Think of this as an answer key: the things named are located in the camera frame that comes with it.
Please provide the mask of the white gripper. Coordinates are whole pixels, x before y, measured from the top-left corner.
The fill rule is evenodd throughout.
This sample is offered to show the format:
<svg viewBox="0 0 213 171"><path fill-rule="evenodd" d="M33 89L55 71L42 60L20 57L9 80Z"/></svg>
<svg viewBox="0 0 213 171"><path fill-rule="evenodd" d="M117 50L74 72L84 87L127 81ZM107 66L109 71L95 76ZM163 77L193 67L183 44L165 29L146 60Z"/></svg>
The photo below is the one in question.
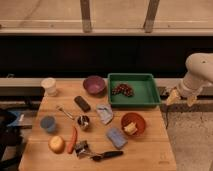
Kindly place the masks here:
<svg viewBox="0 0 213 171"><path fill-rule="evenodd" d="M193 106L197 101L197 95L201 92L203 86L203 80L194 76L191 73L187 73L184 78L180 81L177 89L171 90L167 100L167 105L172 105L180 100L180 95L187 98L187 105Z"/></svg>

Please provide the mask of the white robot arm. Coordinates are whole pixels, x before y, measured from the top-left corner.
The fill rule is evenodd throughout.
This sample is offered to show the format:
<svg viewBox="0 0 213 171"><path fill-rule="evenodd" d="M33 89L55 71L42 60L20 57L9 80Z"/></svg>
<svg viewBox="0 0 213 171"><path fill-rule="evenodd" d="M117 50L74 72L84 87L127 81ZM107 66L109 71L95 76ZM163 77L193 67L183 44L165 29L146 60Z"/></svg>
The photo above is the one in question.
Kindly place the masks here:
<svg viewBox="0 0 213 171"><path fill-rule="evenodd" d="M191 107L197 101L197 96L203 87L213 84L213 53L193 53L185 62L187 72L180 82L170 91L166 100L167 105L187 99Z"/></svg>

